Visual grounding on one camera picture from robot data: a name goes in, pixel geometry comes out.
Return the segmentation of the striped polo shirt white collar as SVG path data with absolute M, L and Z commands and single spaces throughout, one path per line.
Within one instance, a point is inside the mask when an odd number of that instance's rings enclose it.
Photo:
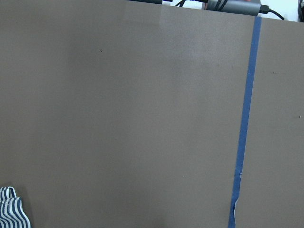
M 11 186 L 0 188 L 0 227 L 31 228 L 29 218 L 23 211 L 22 198 Z

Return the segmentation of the black power strip near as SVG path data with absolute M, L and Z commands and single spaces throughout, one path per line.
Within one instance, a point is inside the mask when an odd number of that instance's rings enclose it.
M 261 4 L 260 0 L 208 0 L 205 10 L 257 16 L 259 13 L 270 12 L 268 5 Z

